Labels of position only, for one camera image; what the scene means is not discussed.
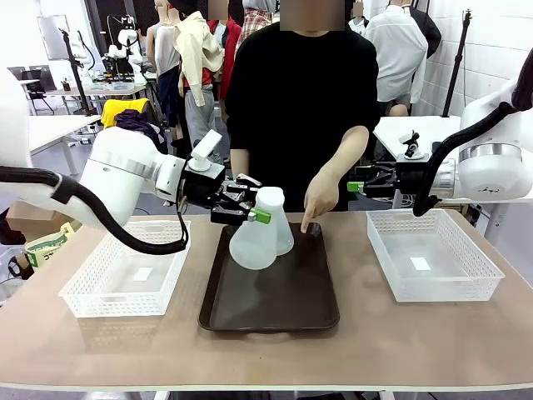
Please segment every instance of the metal ring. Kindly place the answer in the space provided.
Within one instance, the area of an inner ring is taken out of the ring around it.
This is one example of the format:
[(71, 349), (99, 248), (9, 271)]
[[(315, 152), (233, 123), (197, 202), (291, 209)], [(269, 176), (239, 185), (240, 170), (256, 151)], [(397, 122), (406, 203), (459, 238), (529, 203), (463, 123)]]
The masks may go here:
[(155, 172), (155, 164), (151, 166), (144, 165), (138, 161), (131, 160), (130, 158), (124, 158), (111, 152), (106, 152), (105, 156), (101, 158), (91, 155), (90, 159), (96, 161), (97, 163), (106, 164), (109, 167), (115, 167), (145, 179), (152, 180)]
[(504, 143), (486, 143), (479, 146), (472, 146), (466, 148), (459, 153), (459, 163), (462, 163), (469, 158), (480, 157), (480, 156), (507, 156), (518, 158), (522, 161), (522, 150), (513, 146), (512, 144)]

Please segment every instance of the black pole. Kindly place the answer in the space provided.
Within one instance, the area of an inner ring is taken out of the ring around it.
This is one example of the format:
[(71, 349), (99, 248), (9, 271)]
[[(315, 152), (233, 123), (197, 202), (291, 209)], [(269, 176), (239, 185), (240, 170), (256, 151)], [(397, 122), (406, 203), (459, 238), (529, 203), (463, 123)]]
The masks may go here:
[(80, 92), (80, 98), (82, 98), (83, 111), (85, 111), (85, 115), (87, 117), (91, 117), (91, 109), (89, 108), (87, 98), (85, 97), (85, 92), (83, 91), (82, 80), (80, 79), (79, 73), (77, 73), (76, 58), (74, 58), (74, 54), (72, 54), (72, 48), (70, 47), (70, 37), (68, 36), (67, 32), (63, 30), (61, 32), (63, 33), (63, 41), (67, 45), (68, 61), (70, 61), (70, 67), (72, 68), (74, 79), (76, 80), (77, 90)]
[(444, 105), (443, 118), (450, 116), (451, 99), (453, 98), (453, 92), (456, 90), (457, 76), (459, 75), (459, 68), (463, 61), (463, 52), (465, 50), (466, 34), (468, 33), (468, 27), (471, 21), (471, 11), (466, 10), (465, 20), (463, 21), (463, 33), (461, 34), (461, 41), (459, 42), (459, 50), (456, 55), (456, 64), (453, 67), (453, 73), (451, 74), (450, 87), (448, 88), (448, 96), (446, 97), (446, 104)]

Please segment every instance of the plaid shirt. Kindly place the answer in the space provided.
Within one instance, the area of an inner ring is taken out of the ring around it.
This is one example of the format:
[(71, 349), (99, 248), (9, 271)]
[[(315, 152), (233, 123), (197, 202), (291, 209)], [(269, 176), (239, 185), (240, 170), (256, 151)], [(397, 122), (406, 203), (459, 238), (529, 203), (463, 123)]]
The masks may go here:
[(272, 23), (272, 13), (268, 11), (255, 10), (253, 8), (247, 8), (244, 11), (244, 24), (242, 25), (241, 36), (237, 41), (237, 50), (251, 34), (259, 29), (263, 29)]

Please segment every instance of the table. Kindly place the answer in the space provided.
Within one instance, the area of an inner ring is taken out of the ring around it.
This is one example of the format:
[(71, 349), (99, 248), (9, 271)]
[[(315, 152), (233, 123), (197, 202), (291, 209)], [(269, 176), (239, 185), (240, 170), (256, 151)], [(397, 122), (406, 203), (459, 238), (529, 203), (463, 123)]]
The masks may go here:
[[(433, 142), (442, 142), (453, 133), (459, 132), (461, 130), (460, 126), (461, 119), (459, 117), (383, 117), (379, 125), (376, 127), (374, 134), (387, 151), (396, 157), (406, 151), (406, 146), (401, 144), (399, 139), (406, 134), (412, 133), (414, 129), (421, 136), (418, 140), (421, 152), (431, 154), (431, 145)], [(528, 166), (533, 173), (533, 154), (526, 150), (522, 150), (522, 157), (526, 166)], [(458, 163), (459, 150), (453, 150), (449, 158), (454, 158)], [(489, 238), (491, 241), (496, 238), (501, 221), (505, 217), (511, 203), (533, 203), (533, 190), (523, 198), (517, 198), (505, 203), (472, 200), (462, 197), (461, 192), (461, 188), (458, 187), (456, 190), (456, 197), (445, 199), (443, 200), (443, 203), (495, 204), (495, 208), (491, 213), (491, 219), (486, 230), (486, 238)], [(398, 204), (399, 200), (401, 200), (401, 196), (396, 196), (395, 204)]]
[(396, 303), (367, 238), (366, 214), (332, 212), (318, 222), (341, 321), (329, 332), (292, 335), (198, 327), (222, 230), (208, 216), (186, 218), (192, 246), (165, 316), (77, 320), (57, 293), (105, 234), (83, 227), (0, 309), (0, 384), (89, 392), (531, 388), (533, 290), (450, 213), (506, 275), (490, 302)]
[[(26, 93), (26, 98), (28, 100), (30, 100), (29, 93), (27, 91), (27, 85), (29, 85), (31, 83), (37, 83), (37, 82), (40, 82), (40, 81), (38, 79), (24, 79), (24, 80), (20, 80), (18, 82), (24, 88), (24, 92)], [(33, 104), (33, 102), (30, 102), (30, 104), (31, 104), (31, 107), (32, 107), (33, 115), (37, 115), (37, 109), (35, 108), (35, 105)]]
[[(85, 96), (94, 96), (96, 98), (95, 102), (97, 103), (97, 110), (99, 113), (102, 113), (102, 106), (100, 105), (102, 99), (100, 99), (100, 97), (120, 96), (123, 98), (127, 98), (137, 95), (139, 92), (146, 90), (146, 88), (147, 85), (135, 85), (132, 89), (124, 90), (111, 90), (108, 88), (84, 88), (83, 90), (85, 92)], [(61, 97), (63, 100), (63, 105), (67, 109), (67, 113), (70, 114), (70, 110), (68, 109), (67, 100), (65, 99), (65, 97), (70, 96), (73, 98), (79, 98), (80, 91), (77, 89), (77, 87), (72, 87), (72, 90), (68, 92), (64, 89), (54, 90), (53, 92), (47, 92), (47, 96)]]
[(61, 143), (71, 175), (77, 175), (76, 163), (68, 146), (67, 135), (100, 120), (99, 115), (57, 115), (29, 118), (29, 147), (32, 155)]

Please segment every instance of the cardboard box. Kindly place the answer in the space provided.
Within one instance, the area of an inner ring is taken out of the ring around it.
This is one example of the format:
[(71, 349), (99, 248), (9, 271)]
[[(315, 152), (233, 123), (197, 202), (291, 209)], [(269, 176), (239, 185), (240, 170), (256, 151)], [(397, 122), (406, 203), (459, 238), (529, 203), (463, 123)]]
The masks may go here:
[(13, 231), (20, 231), (27, 242), (59, 232), (64, 223), (73, 218), (57, 211), (44, 210), (26, 202), (15, 202), (7, 213), (6, 221)]

